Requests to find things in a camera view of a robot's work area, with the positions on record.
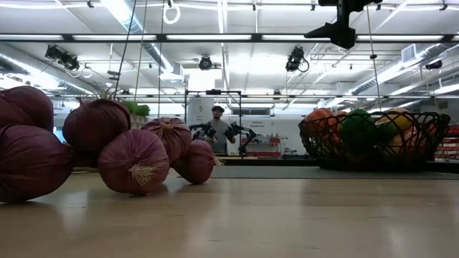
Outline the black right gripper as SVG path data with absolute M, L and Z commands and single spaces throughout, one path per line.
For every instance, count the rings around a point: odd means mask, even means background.
M 356 30 L 349 26 L 351 12 L 363 11 L 369 4 L 380 4 L 382 0 L 318 0 L 320 6 L 335 6 L 336 21 L 325 23 L 304 35 L 305 38 L 329 38 L 339 47 L 350 49 L 356 42 Z

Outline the orange pumpkin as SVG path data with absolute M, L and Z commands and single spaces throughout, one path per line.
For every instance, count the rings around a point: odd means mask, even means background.
M 306 138 L 310 142 L 330 143 L 340 145 L 342 143 L 340 130 L 342 120 L 348 115 L 347 112 L 331 112 L 326 108 L 319 108 L 310 113 L 303 124 Z

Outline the green bell pepper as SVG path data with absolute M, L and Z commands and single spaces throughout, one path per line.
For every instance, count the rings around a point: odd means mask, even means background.
M 378 142 L 376 125 L 362 109 L 352 111 L 341 121 L 340 136 L 346 148 L 354 153 L 370 151 Z

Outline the red and yellow mango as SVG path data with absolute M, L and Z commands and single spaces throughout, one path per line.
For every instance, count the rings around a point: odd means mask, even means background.
M 397 155 L 424 153 L 426 142 L 426 137 L 416 127 L 411 126 L 390 140 L 388 150 Z

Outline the red and white shelf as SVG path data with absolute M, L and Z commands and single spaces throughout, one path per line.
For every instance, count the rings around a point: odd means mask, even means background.
M 257 135 L 250 142 L 242 138 L 241 144 L 245 144 L 245 153 L 248 156 L 258 158 L 279 158 L 282 155 L 281 137 L 270 135 Z

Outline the grey woven placemat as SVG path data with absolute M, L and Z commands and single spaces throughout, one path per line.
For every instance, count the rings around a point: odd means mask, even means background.
M 459 174 L 441 172 L 333 171 L 313 166 L 221 166 L 213 169 L 212 178 L 259 179 L 426 179 L 459 180 Z

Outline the red storage rack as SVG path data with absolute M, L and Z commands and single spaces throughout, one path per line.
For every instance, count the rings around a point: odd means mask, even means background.
M 435 152 L 436 161 L 459 162 L 459 125 L 451 125 Z

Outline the person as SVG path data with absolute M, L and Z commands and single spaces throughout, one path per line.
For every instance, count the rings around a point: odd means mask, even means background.
M 235 143 L 235 137 L 228 139 L 225 133 L 230 128 L 230 125 L 221 119 L 224 108 L 215 105 L 211 109 L 213 118 L 208 122 L 212 128 L 216 131 L 214 136 L 208 140 L 212 150 L 215 154 L 228 154 L 227 141 Z

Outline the white cylindrical pillar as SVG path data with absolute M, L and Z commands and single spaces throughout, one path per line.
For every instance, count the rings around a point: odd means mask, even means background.
M 186 123 L 188 125 L 204 124 L 213 118 L 214 99 L 210 97 L 193 97 L 187 103 Z

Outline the succulent in white patterned pot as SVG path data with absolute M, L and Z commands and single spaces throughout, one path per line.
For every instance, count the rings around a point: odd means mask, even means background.
M 123 104 L 127 107 L 131 117 L 131 128 L 141 129 L 147 122 L 150 113 L 150 107 L 139 105 L 134 101 L 124 100 Z

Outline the black background rig frame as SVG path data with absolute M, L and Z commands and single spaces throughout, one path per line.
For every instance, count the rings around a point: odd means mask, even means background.
M 230 91 L 221 91 L 221 90 L 205 90 L 205 91 L 190 91 L 190 90 L 187 90 L 185 92 L 185 107 L 187 108 L 187 103 L 189 101 L 190 98 L 193 98 L 193 97 L 210 97 L 210 98 L 213 98 L 217 95 L 226 95 L 226 96 L 233 96 L 233 95 L 239 95 L 239 98 L 242 97 L 242 94 L 240 91 L 235 91 L 235 90 L 230 90 Z M 225 133 L 225 135 L 227 136 L 228 139 L 230 138 L 233 138 L 235 137 L 235 143 L 236 142 L 240 142 L 240 138 L 236 138 L 236 135 L 238 134 L 238 132 L 236 130 L 234 130 L 232 128 L 232 126 L 229 124 L 229 129 L 228 131 Z M 207 137 L 203 137 L 202 139 L 199 139 L 199 140 L 205 140 L 206 142 L 208 142 L 210 138 L 207 138 Z M 228 151 L 228 154 L 226 155 L 223 155 L 223 154 L 217 154 L 218 156 L 228 156 L 229 155 L 229 151 Z

